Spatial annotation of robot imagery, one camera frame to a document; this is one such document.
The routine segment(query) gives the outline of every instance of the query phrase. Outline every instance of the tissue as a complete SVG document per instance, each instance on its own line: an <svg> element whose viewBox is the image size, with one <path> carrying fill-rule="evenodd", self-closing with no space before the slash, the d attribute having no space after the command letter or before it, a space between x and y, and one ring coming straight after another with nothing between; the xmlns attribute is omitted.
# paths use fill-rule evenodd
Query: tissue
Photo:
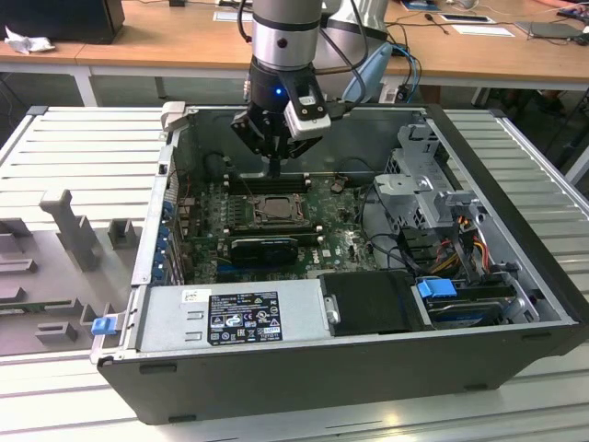
<svg viewBox="0 0 589 442"><path fill-rule="evenodd" d="M16 52L29 55L31 52L44 52L55 49L55 46L52 46L49 39L46 39L45 37L30 38L16 34L8 27L5 27L5 30L6 38L4 39L4 43L6 43Z"/></svg>

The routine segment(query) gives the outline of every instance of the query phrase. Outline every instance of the floor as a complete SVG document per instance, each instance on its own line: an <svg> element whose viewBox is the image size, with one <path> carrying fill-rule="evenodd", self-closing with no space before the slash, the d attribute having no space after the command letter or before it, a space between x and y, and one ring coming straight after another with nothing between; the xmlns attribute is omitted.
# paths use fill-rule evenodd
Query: floor
<svg viewBox="0 0 589 442"><path fill-rule="evenodd" d="M77 93L74 79L70 76L37 75L37 74L4 74L3 78L14 91L0 84L0 145L16 127L26 109L31 105L81 106L82 101ZM234 104L242 102L243 83L240 80L223 79L187 79L166 78L168 100L179 99L191 104ZM97 77L96 89L104 106L159 106L164 100L156 95L156 86L150 77ZM471 109L470 99L474 92L470 87L444 87L442 106L447 109ZM568 112L578 103L582 93L568 92L562 101ZM500 107L501 102L492 100L491 107ZM537 108L532 100L525 112L515 121L519 129L544 151L553 135L562 126L563 119L549 116ZM554 160L562 147L583 128L588 117L580 112L575 113L560 135L552 143L548 157ZM589 145L589 137L581 146ZM574 158L563 170L566 170ZM589 180L580 185L582 192L589 190Z"/></svg>

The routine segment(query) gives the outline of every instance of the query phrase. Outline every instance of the warning label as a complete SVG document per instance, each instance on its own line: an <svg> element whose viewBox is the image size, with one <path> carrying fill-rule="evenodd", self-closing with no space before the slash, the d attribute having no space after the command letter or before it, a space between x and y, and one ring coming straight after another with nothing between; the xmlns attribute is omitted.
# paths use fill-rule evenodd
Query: warning label
<svg viewBox="0 0 589 442"><path fill-rule="evenodd" d="M281 324L277 292L209 297L210 345L281 341Z"/></svg>

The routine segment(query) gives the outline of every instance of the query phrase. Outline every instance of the black cable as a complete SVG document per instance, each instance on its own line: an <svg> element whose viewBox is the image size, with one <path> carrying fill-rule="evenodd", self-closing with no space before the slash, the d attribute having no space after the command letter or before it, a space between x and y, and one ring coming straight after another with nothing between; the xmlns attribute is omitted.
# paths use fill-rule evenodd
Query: black cable
<svg viewBox="0 0 589 442"><path fill-rule="evenodd" d="M331 49L333 49L336 52L336 54L338 54L340 56L340 58L343 60L343 62L346 63L350 67L350 69L352 70L353 76L356 77L356 80L358 81L358 85L360 86L360 94L358 95L358 97L356 98L354 103L352 103L351 105L346 107L346 111L349 112L353 108L358 106L360 103L362 103L362 101L366 97L366 84L364 82L364 79L362 78L362 76L358 72L358 69L353 67L350 59L348 57L346 57L346 54L343 53L343 51L338 47L337 44L335 44L335 41L333 41L331 39L331 37L328 35L328 33L325 30L323 30L323 28L319 28L319 33L325 39L325 41L327 43L329 43L329 46L331 46Z"/></svg>
<svg viewBox="0 0 589 442"><path fill-rule="evenodd" d="M450 35L450 32L445 30L443 26L440 26L440 23L435 21L432 14L425 14L424 17L427 21L431 21L435 26L439 27L445 35Z"/></svg>
<svg viewBox="0 0 589 442"><path fill-rule="evenodd" d="M16 92L15 92L15 91L12 89L12 87L10 87L10 86L8 85L8 83L6 82L6 80L4 80L3 78L0 78L0 83L2 83L2 84L4 85L4 87L6 88L6 90L7 90L8 92L10 92L10 95L12 95L12 96L13 96L13 97L14 97L14 98L15 98L15 99L18 101L18 103L20 104L20 106L22 106L24 109L28 109L28 108L29 108L29 106L27 106L27 105L26 105L26 104L23 102L23 100L22 100L22 99L20 99L20 98L18 97L18 95L17 95L17 94L16 94Z"/></svg>
<svg viewBox="0 0 589 442"><path fill-rule="evenodd" d="M360 157L346 157L344 159L342 159L340 161L340 163L338 164L338 167L335 168L335 173L341 173L343 169L344 164L350 162L350 161L358 161L362 164L364 164L368 169L370 169L371 172L373 172L375 175L378 175L379 172L377 172L372 166L370 166L365 159L360 158Z"/></svg>
<svg viewBox="0 0 589 442"><path fill-rule="evenodd" d="M324 69L317 69L315 71L316 76L330 76L333 74L345 74L346 72L350 72L353 69L358 69L368 59L369 48L368 48L368 37L366 36L366 29L364 28L364 25L362 24L362 18L360 17L360 12L358 11L358 7L356 6L355 0L350 0L350 3L352 4L352 9L353 9L353 13L356 18L356 23L358 24L358 27L360 28L360 34L362 35L362 38L364 39L364 55L362 56L362 59L358 63L352 64L352 69L350 68L350 66L326 67Z"/></svg>
<svg viewBox="0 0 589 442"><path fill-rule="evenodd" d="M407 54L409 55L409 57L405 57L407 60L407 63L409 65L409 72L407 74L407 77L405 78L405 80L402 83L402 86L405 87L406 85L408 85L412 74L413 74L413 63L411 62L411 59L415 62L416 67L417 67L417 79L415 81L415 89L417 90L417 86L420 84L420 81L422 80L422 62L411 53L411 47L409 46L409 39L407 37L407 31L405 30L405 26L404 24L400 24L400 23L390 23L387 24L387 33L388 35L392 38L391 33L389 32L388 28L392 27L392 26L399 26L401 28L401 31L403 32L403 39L405 40L405 49Z"/></svg>
<svg viewBox="0 0 589 442"><path fill-rule="evenodd" d="M402 17L398 17L396 21L402 20L403 18L411 18L411 17L416 17L416 16L418 16L419 14L424 14L424 13L425 13L425 11L419 11L419 12L416 12L415 14L409 14L408 16L402 16Z"/></svg>
<svg viewBox="0 0 589 442"><path fill-rule="evenodd" d="M139 2L143 3L144 5L149 5L151 3L164 3L169 2L169 0L152 0L152 1L145 1L145 0L124 0L124 1L132 1L132 2ZM197 2L192 0L185 0L186 3L192 3L193 5L205 5L205 6L216 6L214 3L207 3L207 2Z"/></svg>
<svg viewBox="0 0 589 442"><path fill-rule="evenodd" d="M585 93L583 94L583 96L581 97L581 99L579 100L577 105L574 107L574 109L571 111L569 116L566 118L566 120L560 125L559 130L556 131L556 133L554 135L552 135L552 138L550 138L550 141L549 141L548 145L546 146L546 149L544 150L544 152L542 152L544 154L544 156L547 156L549 154L549 151L552 148L552 145L554 144L556 139L559 137L562 130L567 126L567 124L569 124L569 121L571 120L572 116L581 108L585 97L587 97L588 95L589 95L589 87L585 90Z"/></svg>
<svg viewBox="0 0 589 442"><path fill-rule="evenodd" d="M411 258L411 256L407 255L407 253L404 253L402 250L399 251L401 257L398 257L397 255L393 255L391 252L387 251L386 249L383 249L382 247L380 247L377 244L375 244L374 242L372 242L372 239L382 237L382 236L388 236L389 238L397 241L398 236L395 235L394 233L389 233L389 234L379 233L379 234L373 235L372 237L368 237L368 234L366 233L366 229L364 227L364 209L366 207L366 202L368 201L368 195L370 195L370 192L372 192L372 191L375 191L376 198L378 199L378 202L383 207L383 209L385 209L386 218L388 220L393 219L392 214L388 211L388 208L385 206L385 204L383 203L383 200L380 198L380 195L376 191L375 184L372 183L368 187L368 189L366 190L366 193L365 193L364 198L362 200L362 205L361 205L360 211L359 211L358 223L360 224L360 232L361 232L362 236L364 238L366 238L376 250L380 251L381 253L384 253L387 257L391 257L391 258L401 262L403 265L408 265L416 274L428 274L428 272L425 269L422 269L422 267L417 262L415 262Z"/></svg>
<svg viewBox="0 0 589 442"><path fill-rule="evenodd" d="M246 30L243 29L243 9L246 7L246 0L241 0L239 3L239 8L237 9L237 28L239 29L239 35L246 41L246 43L251 43L251 37L246 33Z"/></svg>
<svg viewBox="0 0 589 442"><path fill-rule="evenodd" d="M395 26L395 25L400 25L401 23L398 23L397 21L391 21L389 23L386 23L387 27L389 26ZM442 26L454 26L456 23L402 23L403 26L413 26L413 27L418 27L418 28L427 28L427 27L431 27L431 26L438 26L438 27L442 27ZM497 26L497 25L513 25L513 22L511 21L498 21L496 23L485 23L484 26Z"/></svg>
<svg viewBox="0 0 589 442"><path fill-rule="evenodd" d="M388 37L390 37L390 39L393 41L393 44L397 44L396 41L395 41L395 38L393 37L393 35L388 30L388 27L387 27L387 34L388 34ZM408 43L407 42L407 33L405 32L405 29L403 30L403 34L405 36L405 49L409 53L409 46L407 44ZM405 78L405 80L403 80L403 83L401 83L402 86L408 85L409 80L411 78L411 75L413 74L413 63L411 62L411 59L409 57L404 57L404 58L405 58L405 60L407 60L407 64L409 65L409 72L407 73L407 77Z"/></svg>

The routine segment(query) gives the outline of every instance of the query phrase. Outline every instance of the blue plastic tab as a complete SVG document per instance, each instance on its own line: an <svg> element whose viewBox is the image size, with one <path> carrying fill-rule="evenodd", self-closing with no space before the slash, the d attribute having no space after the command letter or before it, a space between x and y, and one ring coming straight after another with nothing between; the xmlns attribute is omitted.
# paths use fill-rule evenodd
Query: blue plastic tab
<svg viewBox="0 0 589 442"><path fill-rule="evenodd" d="M94 336L100 336L103 334L117 334L115 327L117 326L117 320L114 318L96 318L92 322L92 334Z"/></svg>
<svg viewBox="0 0 589 442"><path fill-rule="evenodd" d="M417 284L422 297L456 297L458 293L449 279L424 279Z"/></svg>

